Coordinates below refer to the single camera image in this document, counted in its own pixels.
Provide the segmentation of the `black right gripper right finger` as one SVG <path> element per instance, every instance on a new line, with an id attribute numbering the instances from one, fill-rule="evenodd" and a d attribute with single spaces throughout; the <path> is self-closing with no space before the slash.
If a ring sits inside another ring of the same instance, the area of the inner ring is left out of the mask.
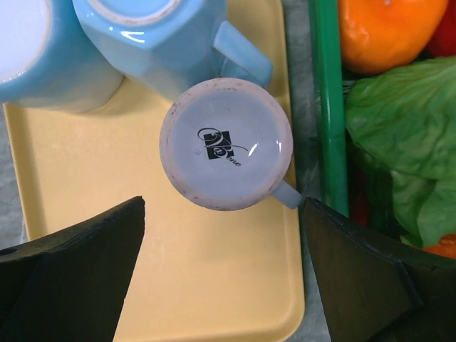
<path id="1" fill-rule="evenodd" d="M 314 198 L 303 215 L 332 341 L 455 340 L 455 260 L 397 242 Z"/>

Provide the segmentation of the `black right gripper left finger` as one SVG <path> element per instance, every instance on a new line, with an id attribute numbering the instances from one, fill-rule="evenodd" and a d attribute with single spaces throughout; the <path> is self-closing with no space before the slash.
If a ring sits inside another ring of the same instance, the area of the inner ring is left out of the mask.
<path id="1" fill-rule="evenodd" d="M 1 340 L 112 341 L 144 234 L 137 196 L 1 250 Z"/>

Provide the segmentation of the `small grey cup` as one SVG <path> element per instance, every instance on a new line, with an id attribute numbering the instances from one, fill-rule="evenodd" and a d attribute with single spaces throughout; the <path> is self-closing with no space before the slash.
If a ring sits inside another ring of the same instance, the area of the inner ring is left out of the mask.
<path id="1" fill-rule="evenodd" d="M 268 196 L 296 209 L 301 194 L 285 181 L 291 123 L 265 89 L 215 78 L 185 91 L 160 131 L 160 160 L 172 186 L 207 209 L 234 211 Z"/>

